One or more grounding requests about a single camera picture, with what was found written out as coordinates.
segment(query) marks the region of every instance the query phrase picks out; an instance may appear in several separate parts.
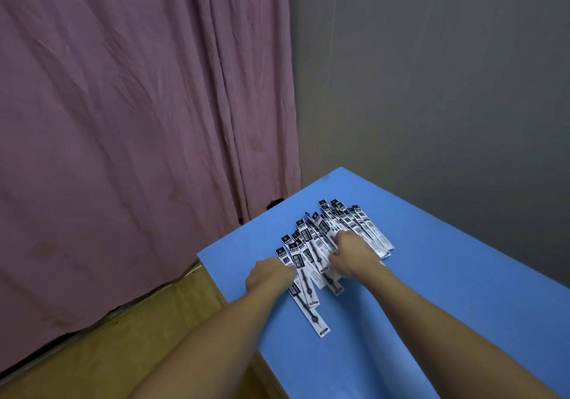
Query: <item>curtain fold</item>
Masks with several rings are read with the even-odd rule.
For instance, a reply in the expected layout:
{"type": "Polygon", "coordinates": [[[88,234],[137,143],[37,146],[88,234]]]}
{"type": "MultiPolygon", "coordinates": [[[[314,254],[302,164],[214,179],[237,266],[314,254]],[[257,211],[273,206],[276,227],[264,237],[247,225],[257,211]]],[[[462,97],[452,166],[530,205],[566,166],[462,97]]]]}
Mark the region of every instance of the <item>curtain fold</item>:
{"type": "Polygon", "coordinates": [[[288,0],[0,0],[0,371],[300,189],[288,0]]]}

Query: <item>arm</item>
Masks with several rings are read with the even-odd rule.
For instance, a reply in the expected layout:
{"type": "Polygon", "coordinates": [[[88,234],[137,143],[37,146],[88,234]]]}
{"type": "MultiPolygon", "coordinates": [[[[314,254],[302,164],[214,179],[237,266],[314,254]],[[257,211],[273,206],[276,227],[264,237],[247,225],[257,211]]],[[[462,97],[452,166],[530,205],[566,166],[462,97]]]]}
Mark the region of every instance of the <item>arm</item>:
{"type": "Polygon", "coordinates": [[[400,281],[361,237],[340,231],[336,239],[332,266],[374,295],[442,398],[558,398],[501,349],[400,281]]]}
{"type": "Polygon", "coordinates": [[[295,267],[258,261],[247,294],[191,331],[139,384],[131,399],[223,398],[237,387],[277,298],[295,267]]]}

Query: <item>pile of pen refills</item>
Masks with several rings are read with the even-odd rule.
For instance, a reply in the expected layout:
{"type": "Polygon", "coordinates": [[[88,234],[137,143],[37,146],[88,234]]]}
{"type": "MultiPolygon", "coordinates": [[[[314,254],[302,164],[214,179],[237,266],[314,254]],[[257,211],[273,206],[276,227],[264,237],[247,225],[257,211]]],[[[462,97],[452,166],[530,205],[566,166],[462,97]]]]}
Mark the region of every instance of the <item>pile of pen refills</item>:
{"type": "Polygon", "coordinates": [[[323,338],[331,330],[315,310],[320,304],[315,288],[328,287],[334,295],[344,291],[338,282],[342,276],[329,264],[329,256],[337,251],[335,234],[340,230],[354,231],[380,259],[388,257],[394,246],[359,206],[346,208],[338,200],[322,200],[319,205],[322,212],[305,212],[305,217],[295,223],[295,232],[281,237],[283,246],[275,253],[286,266],[295,266],[297,274],[289,294],[323,338]]]}

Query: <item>gray wall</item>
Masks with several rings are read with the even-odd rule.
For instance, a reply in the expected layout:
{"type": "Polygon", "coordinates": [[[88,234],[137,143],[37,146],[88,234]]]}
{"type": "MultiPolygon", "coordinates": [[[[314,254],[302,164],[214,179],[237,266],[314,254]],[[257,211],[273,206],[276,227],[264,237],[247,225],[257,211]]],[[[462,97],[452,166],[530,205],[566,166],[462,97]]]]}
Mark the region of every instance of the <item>gray wall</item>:
{"type": "Polygon", "coordinates": [[[290,0],[303,184],[338,166],[570,286],[570,0],[290,0]]]}

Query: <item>blue table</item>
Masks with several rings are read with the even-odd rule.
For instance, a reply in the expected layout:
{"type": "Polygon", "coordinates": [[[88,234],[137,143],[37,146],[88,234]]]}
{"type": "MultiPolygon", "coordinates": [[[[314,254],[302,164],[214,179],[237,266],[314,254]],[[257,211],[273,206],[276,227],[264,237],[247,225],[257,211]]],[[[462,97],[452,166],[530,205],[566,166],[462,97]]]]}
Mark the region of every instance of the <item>blue table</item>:
{"type": "MultiPolygon", "coordinates": [[[[324,198],[360,205],[395,245],[386,264],[400,279],[570,398],[570,290],[344,168],[200,252],[228,302],[324,198]]],[[[319,292],[323,339],[288,294],[273,310],[259,350],[289,397],[437,397],[373,297],[343,285],[339,297],[319,292]]]]}

